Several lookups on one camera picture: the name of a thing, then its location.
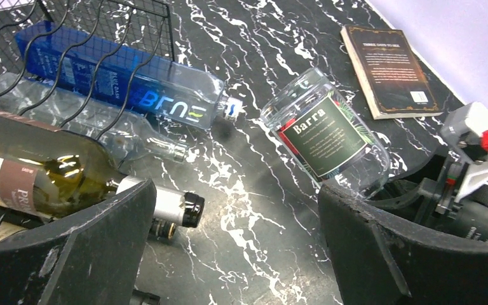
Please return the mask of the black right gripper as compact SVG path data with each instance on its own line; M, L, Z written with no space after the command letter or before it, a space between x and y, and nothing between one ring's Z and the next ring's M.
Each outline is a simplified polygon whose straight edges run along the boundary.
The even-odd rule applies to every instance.
M385 184L370 205L420 226L488 243L488 186L455 200L467 176L466 165L450 156L432 156Z

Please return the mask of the blue glass bottle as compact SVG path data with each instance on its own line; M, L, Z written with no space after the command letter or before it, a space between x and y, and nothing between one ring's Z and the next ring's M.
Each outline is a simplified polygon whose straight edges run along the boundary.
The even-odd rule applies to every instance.
M209 72L47 20L14 38L27 72L132 111L207 130L218 116L235 121L243 107Z

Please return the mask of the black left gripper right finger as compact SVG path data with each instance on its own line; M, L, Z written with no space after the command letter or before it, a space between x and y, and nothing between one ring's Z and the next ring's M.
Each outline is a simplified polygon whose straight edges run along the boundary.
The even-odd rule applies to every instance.
M366 202L318 193L345 304L488 304L488 243L417 225Z

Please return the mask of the clear bottle white cap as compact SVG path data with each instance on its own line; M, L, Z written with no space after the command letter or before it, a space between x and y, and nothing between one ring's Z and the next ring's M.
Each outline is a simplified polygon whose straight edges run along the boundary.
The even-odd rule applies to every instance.
M364 199L388 181L389 154L319 68L291 81L260 117L319 186Z

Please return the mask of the olive green wine bottle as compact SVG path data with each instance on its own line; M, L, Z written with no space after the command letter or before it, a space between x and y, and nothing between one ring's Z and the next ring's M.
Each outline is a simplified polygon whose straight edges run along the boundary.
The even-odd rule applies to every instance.
M91 137L0 110L0 207L62 218L141 183Z

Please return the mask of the square clear bottle black cap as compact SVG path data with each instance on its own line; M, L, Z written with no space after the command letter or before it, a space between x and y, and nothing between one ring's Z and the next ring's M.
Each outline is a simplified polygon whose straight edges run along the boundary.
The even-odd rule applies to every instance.
M171 240L177 228L178 226L173 222L153 219L149 230L149 236Z

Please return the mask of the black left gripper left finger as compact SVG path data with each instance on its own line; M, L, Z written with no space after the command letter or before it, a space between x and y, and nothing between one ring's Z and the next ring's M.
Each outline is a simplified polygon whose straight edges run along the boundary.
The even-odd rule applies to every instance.
M142 182L0 241L0 304L156 304L134 288L155 203Z

